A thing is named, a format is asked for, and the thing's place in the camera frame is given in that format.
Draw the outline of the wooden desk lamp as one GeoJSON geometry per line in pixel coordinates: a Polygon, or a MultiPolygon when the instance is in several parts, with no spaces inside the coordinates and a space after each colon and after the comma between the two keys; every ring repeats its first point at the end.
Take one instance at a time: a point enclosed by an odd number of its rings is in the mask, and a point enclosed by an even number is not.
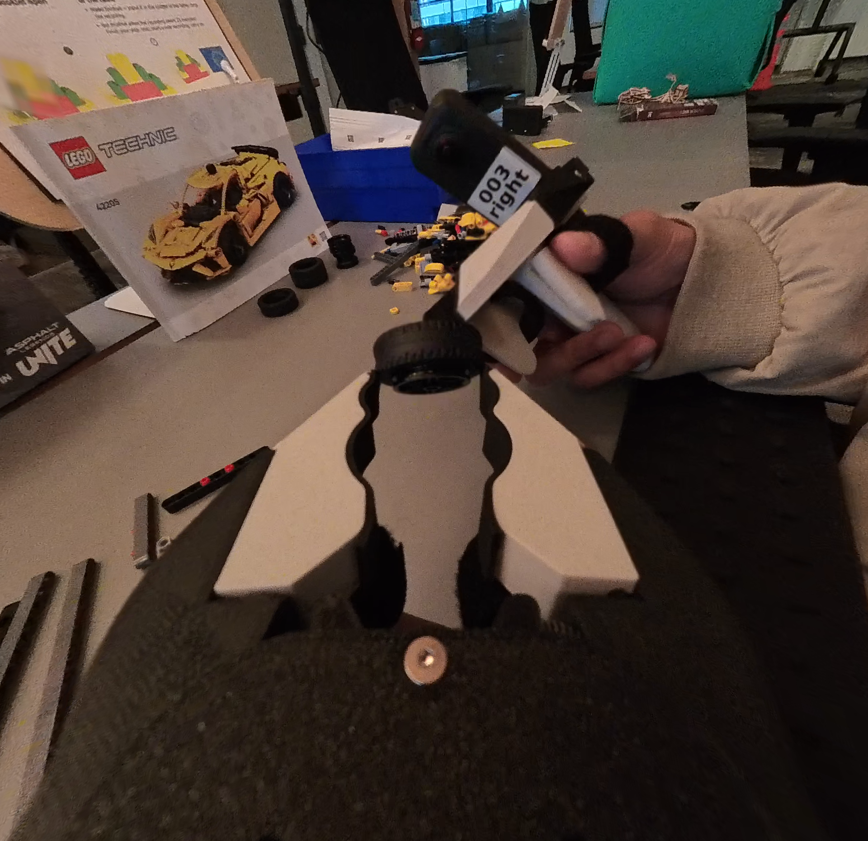
{"type": "Polygon", "coordinates": [[[546,35],[540,39],[542,48],[548,53],[548,64],[542,76],[539,94],[531,96],[528,104],[539,106],[543,112],[565,96],[559,93],[556,75],[561,66],[561,52],[566,40],[566,29],[570,20],[572,0],[556,0],[552,18],[546,35]]]}

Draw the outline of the white flat board base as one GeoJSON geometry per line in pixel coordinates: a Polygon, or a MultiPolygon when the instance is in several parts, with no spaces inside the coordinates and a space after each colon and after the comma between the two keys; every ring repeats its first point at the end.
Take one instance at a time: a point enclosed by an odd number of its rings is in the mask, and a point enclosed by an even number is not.
{"type": "Polygon", "coordinates": [[[156,315],[148,309],[144,301],[131,286],[126,286],[106,297],[103,305],[112,311],[156,319],[156,315]]]}

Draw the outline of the folded white instruction sheets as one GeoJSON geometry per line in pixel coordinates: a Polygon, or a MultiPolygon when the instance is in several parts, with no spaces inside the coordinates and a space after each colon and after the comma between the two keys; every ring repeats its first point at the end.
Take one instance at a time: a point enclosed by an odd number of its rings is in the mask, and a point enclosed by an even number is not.
{"type": "Polygon", "coordinates": [[[392,113],[329,110],[331,149],[338,152],[409,147],[421,121],[392,113]]]}

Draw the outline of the short grey beam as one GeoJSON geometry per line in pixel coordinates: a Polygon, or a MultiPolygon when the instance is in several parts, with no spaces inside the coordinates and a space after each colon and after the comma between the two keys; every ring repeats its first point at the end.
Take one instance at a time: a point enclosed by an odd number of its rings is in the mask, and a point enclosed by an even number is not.
{"type": "Polygon", "coordinates": [[[146,492],[133,503],[131,560],[134,567],[144,570],[157,560],[156,499],[146,492]]]}

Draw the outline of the person's beige jacket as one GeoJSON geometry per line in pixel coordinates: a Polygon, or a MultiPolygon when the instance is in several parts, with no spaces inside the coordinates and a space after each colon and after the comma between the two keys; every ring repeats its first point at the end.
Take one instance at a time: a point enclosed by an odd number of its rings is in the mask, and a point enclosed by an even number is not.
{"type": "Polygon", "coordinates": [[[853,437],[840,460],[844,505],[854,542],[866,554],[867,544],[867,424],[853,437]]]}

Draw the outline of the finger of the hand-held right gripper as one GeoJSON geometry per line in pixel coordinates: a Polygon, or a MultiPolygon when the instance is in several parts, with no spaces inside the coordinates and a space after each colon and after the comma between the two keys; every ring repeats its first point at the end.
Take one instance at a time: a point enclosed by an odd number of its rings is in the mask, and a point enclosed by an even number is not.
{"type": "Polygon", "coordinates": [[[472,319],[515,272],[548,242],[555,221],[541,204],[523,204],[462,263],[456,313],[472,319]]]}
{"type": "Polygon", "coordinates": [[[528,377],[537,369],[537,356],[522,332],[524,303],[520,300],[490,301],[473,315],[485,354],[505,372],[528,377]]]}

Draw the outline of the grey desk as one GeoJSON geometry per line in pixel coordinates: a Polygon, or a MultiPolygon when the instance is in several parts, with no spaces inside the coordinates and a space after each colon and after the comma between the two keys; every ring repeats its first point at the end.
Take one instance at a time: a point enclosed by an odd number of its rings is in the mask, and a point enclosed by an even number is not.
{"type": "MultiPolygon", "coordinates": [[[[156,328],[2,417],[2,606],[34,575],[57,577],[2,728],[2,836],[15,821],[72,567],[99,563],[84,642],[90,659],[145,575],[130,557],[136,497],[168,496],[278,443],[372,367],[381,331],[430,306],[418,290],[392,299],[385,285],[370,285],[370,254],[381,246],[373,227],[339,230],[353,236],[359,266],[338,272],[327,258],[329,282],[302,292],[297,312],[268,319],[251,301],[178,343],[156,328]]],[[[476,532],[488,475],[478,385],[431,399],[385,391],[374,432],[365,475],[379,520],[405,546],[407,608],[458,623],[446,579],[476,532]]]]}

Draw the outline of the dark toy car box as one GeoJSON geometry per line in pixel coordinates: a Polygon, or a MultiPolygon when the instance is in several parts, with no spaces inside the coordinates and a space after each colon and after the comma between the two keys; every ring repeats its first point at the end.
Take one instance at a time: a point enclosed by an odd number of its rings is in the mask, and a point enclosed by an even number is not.
{"type": "Polygon", "coordinates": [[[92,342],[62,314],[1,245],[1,408],[95,354],[92,342]]]}

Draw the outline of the pile of toy bricks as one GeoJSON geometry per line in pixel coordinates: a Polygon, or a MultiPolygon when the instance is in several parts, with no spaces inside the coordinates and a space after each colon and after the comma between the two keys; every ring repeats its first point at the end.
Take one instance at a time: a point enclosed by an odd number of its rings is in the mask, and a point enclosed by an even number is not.
{"type": "Polygon", "coordinates": [[[493,232],[496,224],[468,208],[448,206],[435,221],[399,229],[379,225],[375,233],[384,248],[373,254],[379,268],[370,284],[388,284],[394,293],[420,289],[429,295],[451,292],[458,271],[472,252],[493,232]]]}

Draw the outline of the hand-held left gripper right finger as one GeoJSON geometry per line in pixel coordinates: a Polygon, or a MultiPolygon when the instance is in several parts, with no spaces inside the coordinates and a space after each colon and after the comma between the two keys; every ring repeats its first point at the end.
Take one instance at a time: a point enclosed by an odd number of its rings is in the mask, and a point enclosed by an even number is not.
{"type": "Polygon", "coordinates": [[[550,619],[574,596],[631,594],[636,566],[579,439],[497,370],[480,411],[491,474],[458,564],[462,625],[490,627],[517,595],[550,619]]]}

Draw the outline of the long black beam red pins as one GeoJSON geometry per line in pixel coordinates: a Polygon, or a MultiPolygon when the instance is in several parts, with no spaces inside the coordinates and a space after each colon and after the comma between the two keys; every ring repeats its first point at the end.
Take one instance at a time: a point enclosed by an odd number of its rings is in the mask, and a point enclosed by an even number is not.
{"type": "Polygon", "coordinates": [[[38,623],[44,602],[56,581],[53,571],[30,578],[22,597],[2,610],[1,691],[9,689],[16,663],[24,656],[28,635],[38,623]]]}

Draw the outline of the black beam two red pins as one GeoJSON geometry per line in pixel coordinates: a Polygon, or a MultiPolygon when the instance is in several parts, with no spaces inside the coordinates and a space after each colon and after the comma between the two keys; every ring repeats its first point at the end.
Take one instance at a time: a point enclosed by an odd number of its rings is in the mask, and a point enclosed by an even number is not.
{"type": "Polygon", "coordinates": [[[270,447],[259,447],[232,463],[228,463],[224,467],[165,498],[160,503],[161,508],[171,515],[188,509],[195,503],[204,500],[206,497],[227,486],[256,457],[270,451],[270,447]]]}

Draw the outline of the white booklet yellow car picture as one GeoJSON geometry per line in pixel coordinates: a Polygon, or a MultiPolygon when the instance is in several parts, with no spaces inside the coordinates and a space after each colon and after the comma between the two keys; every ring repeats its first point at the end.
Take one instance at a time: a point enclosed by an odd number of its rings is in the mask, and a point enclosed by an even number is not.
{"type": "Polygon", "coordinates": [[[330,236],[272,80],[11,131],[174,341],[272,287],[330,236]]]}

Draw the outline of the blue plastic bin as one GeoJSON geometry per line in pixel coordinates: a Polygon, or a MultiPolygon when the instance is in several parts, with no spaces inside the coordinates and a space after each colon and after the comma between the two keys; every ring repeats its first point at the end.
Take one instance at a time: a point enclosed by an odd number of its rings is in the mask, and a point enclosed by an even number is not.
{"type": "Polygon", "coordinates": [[[420,174],[407,146],[334,151],[328,134],[295,148],[327,221],[431,223],[458,201],[420,174]]]}

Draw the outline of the dark grey long toy beam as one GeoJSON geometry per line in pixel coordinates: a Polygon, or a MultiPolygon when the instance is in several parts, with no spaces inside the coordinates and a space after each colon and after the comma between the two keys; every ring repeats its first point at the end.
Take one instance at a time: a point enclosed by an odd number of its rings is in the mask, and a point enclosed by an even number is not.
{"type": "Polygon", "coordinates": [[[41,701],[26,749],[16,817],[24,814],[34,798],[61,729],[71,695],[71,680],[75,677],[81,633],[86,628],[87,600],[97,568],[96,560],[86,558],[73,566],[65,583],[41,701]]]}

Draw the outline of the person's right hand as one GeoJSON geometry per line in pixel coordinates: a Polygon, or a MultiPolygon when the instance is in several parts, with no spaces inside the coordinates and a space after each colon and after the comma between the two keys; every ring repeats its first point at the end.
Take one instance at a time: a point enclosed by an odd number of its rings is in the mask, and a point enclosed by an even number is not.
{"type": "Polygon", "coordinates": [[[556,319],[543,328],[528,381],[545,385],[567,380],[592,389],[623,378],[653,362],[663,347],[680,287],[696,244],[690,225],[651,211],[623,217],[634,246],[627,269],[606,293],[637,329],[627,335],[605,321],[577,333],[556,319]]]}

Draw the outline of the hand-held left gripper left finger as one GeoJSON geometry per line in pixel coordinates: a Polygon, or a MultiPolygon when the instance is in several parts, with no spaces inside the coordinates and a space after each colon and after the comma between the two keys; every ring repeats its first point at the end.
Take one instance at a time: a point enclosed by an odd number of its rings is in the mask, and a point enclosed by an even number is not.
{"type": "Polygon", "coordinates": [[[305,610],[340,596],[368,628],[399,621],[404,550],[379,523],[363,475],[376,453],[379,392],[377,374],[363,373],[276,444],[216,595],[283,595],[305,610]]]}

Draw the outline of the black standing panel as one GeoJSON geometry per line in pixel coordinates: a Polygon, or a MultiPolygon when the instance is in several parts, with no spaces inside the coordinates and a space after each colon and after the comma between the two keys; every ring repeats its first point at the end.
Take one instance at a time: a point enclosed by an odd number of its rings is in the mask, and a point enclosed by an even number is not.
{"type": "Polygon", "coordinates": [[[305,3],[347,109],[388,113],[395,100],[428,109],[392,0],[305,3]]]}

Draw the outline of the black device green light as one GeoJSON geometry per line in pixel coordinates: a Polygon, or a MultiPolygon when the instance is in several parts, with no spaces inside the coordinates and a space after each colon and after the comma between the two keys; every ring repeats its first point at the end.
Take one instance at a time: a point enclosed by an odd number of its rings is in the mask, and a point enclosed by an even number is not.
{"type": "Polygon", "coordinates": [[[531,102],[524,94],[514,93],[504,97],[502,104],[502,127],[505,132],[524,137],[537,137],[547,125],[544,106],[531,102]]]}

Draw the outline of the person's right forearm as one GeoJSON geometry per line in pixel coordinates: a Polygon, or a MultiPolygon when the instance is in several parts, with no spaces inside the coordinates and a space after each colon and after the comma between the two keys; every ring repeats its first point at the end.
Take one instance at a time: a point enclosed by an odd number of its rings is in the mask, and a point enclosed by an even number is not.
{"type": "Polygon", "coordinates": [[[867,189],[746,188],[675,216],[696,243],[645,380],[854,405],[867,382],[867,189]]]}

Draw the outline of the brown wooden model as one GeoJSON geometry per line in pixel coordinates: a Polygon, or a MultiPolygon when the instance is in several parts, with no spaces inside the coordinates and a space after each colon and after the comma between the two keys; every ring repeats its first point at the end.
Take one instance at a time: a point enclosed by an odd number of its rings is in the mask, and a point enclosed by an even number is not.
{"type": "Polygon", "coordinates": [[[648,87],[630,87],[619,94],[616,103],[617,118],[622,123],[638,123],[663,119],[686,119],[712,116],[717,113],[719,101],[715,98],[691,98],[689,85],[680,84],[675,74],[666,76],[667,90],[652,96],[648,87]]]}

